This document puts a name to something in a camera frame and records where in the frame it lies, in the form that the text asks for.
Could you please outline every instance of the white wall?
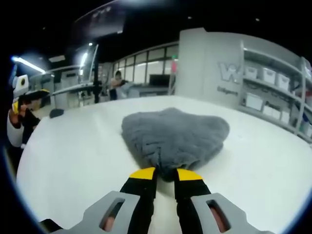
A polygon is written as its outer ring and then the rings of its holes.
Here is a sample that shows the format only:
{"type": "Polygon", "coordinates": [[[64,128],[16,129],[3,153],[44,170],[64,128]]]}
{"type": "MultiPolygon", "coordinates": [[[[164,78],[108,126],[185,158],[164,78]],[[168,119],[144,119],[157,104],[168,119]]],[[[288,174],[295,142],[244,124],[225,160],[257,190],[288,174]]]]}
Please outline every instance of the white wall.
{"type": "Polygon", "coordinates": [[[219,63],[241,65],[240,44],[296,65],[299,56],[270,41],[234,33],[206,32],[203,28],[180,32],[178,74],[175,93],[236,108],[239,96],[218,92],[218,86],[240,93],[237,83],[221,79],[219,63]]]}

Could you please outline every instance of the logo on wall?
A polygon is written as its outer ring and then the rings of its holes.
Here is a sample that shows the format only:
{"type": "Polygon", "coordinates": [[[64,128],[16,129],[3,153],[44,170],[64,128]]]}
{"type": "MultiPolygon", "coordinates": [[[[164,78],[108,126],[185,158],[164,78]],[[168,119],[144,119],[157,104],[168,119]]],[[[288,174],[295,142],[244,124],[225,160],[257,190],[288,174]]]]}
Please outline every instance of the logo on wall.
{"type": "Polygon", "coordinates": [[[234,64],[227,65],[224,62],[219,62],[219,68],[221,72],[221,80],[240,84],[242,74],[240,68],[238,68],[234,64]]]}

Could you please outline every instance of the gray towel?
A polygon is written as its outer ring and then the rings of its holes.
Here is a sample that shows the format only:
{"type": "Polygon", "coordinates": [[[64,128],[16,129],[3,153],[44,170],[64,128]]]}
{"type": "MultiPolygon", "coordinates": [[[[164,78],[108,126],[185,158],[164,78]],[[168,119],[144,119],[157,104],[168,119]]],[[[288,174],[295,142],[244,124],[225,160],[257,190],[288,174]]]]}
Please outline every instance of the gray towel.
{"type": "Polygon", "coordinates": [[[197,116],[176,108],[135,113],[122,121],[122,136],[129,149],[170,181],[174,169],[193,170],[220,152],[230,131],[216,116],[197,116]]]}

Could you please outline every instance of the black ceiling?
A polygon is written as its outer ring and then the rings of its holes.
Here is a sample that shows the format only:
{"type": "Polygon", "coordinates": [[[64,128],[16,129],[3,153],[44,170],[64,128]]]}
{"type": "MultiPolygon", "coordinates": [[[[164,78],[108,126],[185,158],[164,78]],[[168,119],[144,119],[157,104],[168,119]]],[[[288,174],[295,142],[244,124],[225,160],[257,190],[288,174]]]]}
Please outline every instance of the black ceiling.
{"type": "MultiPolygon", "coordinates": [[[[122,34],[98,39],[101,61],[114,61],[150,46],[178,40],[180,30],[195,27],[264,38],[312,61],[312,40],[308,37],[306,25],[311,22],[309,14],[295,17],[284,13],[279,16],[274,10],[259,6],[246,10],[239,7],[241,10],[237,11],[232,6],[207,7],[199,0],[121,1],[127,13],[124,30],[122,34]]],[[[80,46],[73,45],[70,40],[73,22],[106,2],[14,3],[14,15],[19,21],[9,20],[6,26],[9,54],[30,53],[47,59],[68,53],[80,46]]]]}

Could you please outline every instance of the white tabletop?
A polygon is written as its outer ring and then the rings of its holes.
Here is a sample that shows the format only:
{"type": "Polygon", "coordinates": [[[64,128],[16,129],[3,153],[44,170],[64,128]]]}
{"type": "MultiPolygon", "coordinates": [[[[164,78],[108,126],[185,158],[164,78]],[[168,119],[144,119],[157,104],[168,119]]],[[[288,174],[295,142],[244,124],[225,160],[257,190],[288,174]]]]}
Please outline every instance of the white tabletop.
{"type": "MultiPolygon", "coordinates": [[[[167,107],[228,121],[231,129],[223,150],[197,173],[212,193],[221,193],[243,209],[256,228],[277,234],[287,229],[312,188],[308,144],[253,116],[174,96],[111,101],[43,118],[27,143],[17,175],[37,220],[50,218],[71,228],[89,206],[119,191],[138,169],[120,135],[122,119],[167,107]]],[[[155,204],[149,233],[181,233],[173,183],[158,182],[155,204]]]]}

